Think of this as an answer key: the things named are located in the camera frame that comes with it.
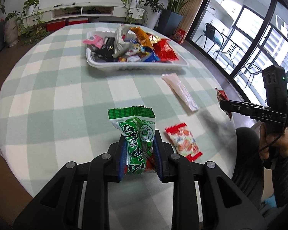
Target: hanging vine plant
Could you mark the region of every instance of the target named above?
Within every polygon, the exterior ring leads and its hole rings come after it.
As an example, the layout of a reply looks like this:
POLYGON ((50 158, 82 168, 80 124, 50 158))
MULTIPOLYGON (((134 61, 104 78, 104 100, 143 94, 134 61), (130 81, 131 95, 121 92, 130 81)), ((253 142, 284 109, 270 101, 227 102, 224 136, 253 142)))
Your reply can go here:
MULTIPOLYGON (((132 0, 122 0, 124 8, 126 9, 126 17, 125 17, 125 22, 127 24, 135 24, 137 19, 133 18, 133 13, 130 10, 130 5, 132 0)), ((137 18, 140 17, 142 19, 142 16, 140 16, 141 12, 140 10, 145 10, 143 4, 142 4, 143 0, 137 0, 137 6, 135 7, 137 10, 137 18)))
POLYGON ((40 12, 39 3, 40 0, 26 0, 24 2, 22 13, 18 18, 18 35, 23 35, 26 38, 24 45, 31 44, 35 41, 40 41, 49 35, 49 32, 47 32, 46 28, 43 26, 45 21, 41 20, 41 16, 44 12, 40 12), (30 6, 34 6, 34 12, 31 15, 28 14, 28 9, 30 6), (34 16, 36 18, 34 20, 35 25, 33 26, 28 26, 30 16, 34 16))

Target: green and white tablecloth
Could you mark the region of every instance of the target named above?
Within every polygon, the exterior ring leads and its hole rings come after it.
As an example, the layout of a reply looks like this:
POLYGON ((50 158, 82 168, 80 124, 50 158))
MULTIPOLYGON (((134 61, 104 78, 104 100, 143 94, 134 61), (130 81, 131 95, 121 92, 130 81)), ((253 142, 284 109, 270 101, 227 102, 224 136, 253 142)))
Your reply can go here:
MULTIPOLYGON (((66 26, 43 39, 15 65, 0 92, 0 153, 35 196, 68 161, 90 162, 117 142, 120 131, 108 120, 109 108, 145 105, 156 128, 186 122, 203 156, 231 177, 236 159, 234 123, 221 111, 205 66, 182 46, 170 45, 190 64, 178 72, 197 105, 192 113, 161 79, 165 70, 103 72, 88 65, 89 31, 115 31, 118 24, 66 26)), ((146 32, 161 34, 142 27, 146 32)), ((109 184, 111 229, 170 229, 173 185, 156 174, 125 176, 109 184)))

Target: green snack package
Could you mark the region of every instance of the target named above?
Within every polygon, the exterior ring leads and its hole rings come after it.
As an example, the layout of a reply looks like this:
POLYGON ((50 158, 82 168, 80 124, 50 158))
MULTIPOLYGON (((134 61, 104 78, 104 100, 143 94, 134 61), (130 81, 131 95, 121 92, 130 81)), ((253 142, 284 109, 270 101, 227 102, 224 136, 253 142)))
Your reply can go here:
POLYGON ((109 120, 127 140, 127 174, 142 173, 153 153, 155 114, 151 108, 133 106, 108 109, 109 120))

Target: floor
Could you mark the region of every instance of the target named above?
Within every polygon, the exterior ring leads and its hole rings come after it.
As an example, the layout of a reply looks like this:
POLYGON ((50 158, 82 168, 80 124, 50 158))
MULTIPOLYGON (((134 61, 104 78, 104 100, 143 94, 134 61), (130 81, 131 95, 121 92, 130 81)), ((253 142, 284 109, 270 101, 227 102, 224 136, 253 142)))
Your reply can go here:
MULTIPOLYGON (((231 100, 242 101, 242 98, 232 85, 226 80, 221 72, 211 64, 204 56, 202 56, 189 43, 184 42, 183 47, 196 56, 213 74, 221 87, 225 90, 231 100)), ((23 46, 18 43, 12 48, 4 48, 0 52, 0 89, 4 80, 18 60, 29 51, 34 44, 23 46)), ((254 121, 249 117, 235 114, 233 119, 238 127, 251 127, 254 121)), ((0 156, 0 215, 10 225, 13 224, 15 218, 21 210, 31 201, 32 197, 23 189, 17 179, 14 177, 5 160, 0 156)))

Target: black chair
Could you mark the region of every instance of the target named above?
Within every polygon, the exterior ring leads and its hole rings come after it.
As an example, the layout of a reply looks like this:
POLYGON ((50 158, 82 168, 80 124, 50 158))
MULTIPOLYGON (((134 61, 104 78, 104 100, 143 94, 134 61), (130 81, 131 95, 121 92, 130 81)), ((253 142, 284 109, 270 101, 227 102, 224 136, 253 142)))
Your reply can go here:
POLYGON ((262 69, 261 69, 259 66, 257 66, 255 63, 248 63, 248 64, 246 64, 243 68, 245 68, 245 71, 243 72, 243 74, 246 74, 247 72, 250 73, 250 76, 249 76, 249 78, 248 78, 248 81, 247 81, 245 87, 247 87, 247 84, 248 84, 248 82, 250 81, 251 76, 253 76, 252 81, 251 81, 251 83, 250 83, 250 86, 251 86, 251 85, 252 85, 252 82, 253 82, 253 80, 254 80, 254 77, 255 77, 257 74, 260 74, 261 71, 262 71, 262 69))
POLYGON ((211 40, 214 44, 213 46, 207 51, 207 53, 209 53, 209 51, 214 47, 215 44, 217 44, 219 47, 221 47, 224 43, 224 38, 222 36, 222 34, 219 32, 219 30, 217 30, 214 26, 212 26, 209 23, 206 23, 206 30, 203 30, 204 34, 202 34, 197 40, 196 42, 202 37, 205 36, 206 40, 205 40, 205 45, 204 45, 204 50, 206 47, 206 43, 207 43, 207 39, 211 40), (216 32, 219 33, 219 35, 222 37, 223 41, 221 42, 220 39, 218 37, 215 36, 216 32))

